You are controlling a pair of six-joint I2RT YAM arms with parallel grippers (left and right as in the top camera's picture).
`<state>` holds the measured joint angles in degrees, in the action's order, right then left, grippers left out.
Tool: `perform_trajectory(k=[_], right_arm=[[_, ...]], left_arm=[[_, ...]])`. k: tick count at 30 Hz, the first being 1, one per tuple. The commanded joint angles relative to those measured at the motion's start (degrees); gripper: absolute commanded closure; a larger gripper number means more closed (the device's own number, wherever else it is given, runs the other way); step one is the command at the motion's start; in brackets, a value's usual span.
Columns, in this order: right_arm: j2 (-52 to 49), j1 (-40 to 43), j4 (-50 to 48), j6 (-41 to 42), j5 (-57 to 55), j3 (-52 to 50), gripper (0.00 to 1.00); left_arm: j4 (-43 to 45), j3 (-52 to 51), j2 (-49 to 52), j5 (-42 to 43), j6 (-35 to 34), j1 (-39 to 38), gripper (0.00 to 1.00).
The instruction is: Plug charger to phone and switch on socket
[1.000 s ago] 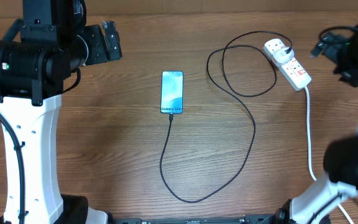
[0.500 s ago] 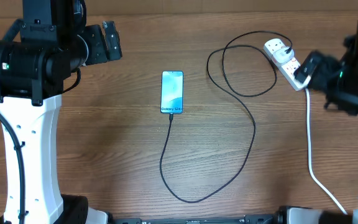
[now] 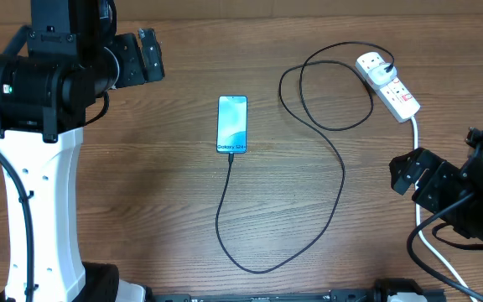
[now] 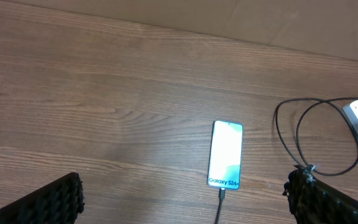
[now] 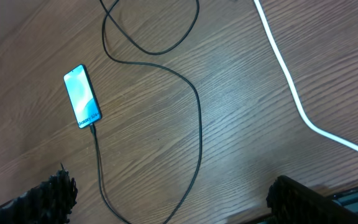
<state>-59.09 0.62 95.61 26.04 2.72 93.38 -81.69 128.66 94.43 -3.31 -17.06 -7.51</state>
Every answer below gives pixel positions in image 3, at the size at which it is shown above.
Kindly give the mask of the blue Galaxy smartphone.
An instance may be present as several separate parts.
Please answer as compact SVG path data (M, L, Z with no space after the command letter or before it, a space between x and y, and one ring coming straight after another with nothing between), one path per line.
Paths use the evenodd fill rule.
M246 96L220 96L218 99L216 151L244 154L247 151Z

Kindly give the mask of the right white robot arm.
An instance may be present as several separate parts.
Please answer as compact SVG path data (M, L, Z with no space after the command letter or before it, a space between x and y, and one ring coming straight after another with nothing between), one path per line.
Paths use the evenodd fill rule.
M442 220L462 237L483 242L483 130L470 128L465 143L471 151L459 168L426 148L397 156L389 164L391 187L403 195L417 184L413 202L433 214L471 195Z

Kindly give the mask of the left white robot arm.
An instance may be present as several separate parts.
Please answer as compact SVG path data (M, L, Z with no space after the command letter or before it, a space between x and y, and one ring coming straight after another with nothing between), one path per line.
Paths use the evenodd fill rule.
M34 1L0 54L0 165L10 240L0 301L137 301L145 285L81 259L76 176L88 107L164 78L152 29L117 32L112 1Z

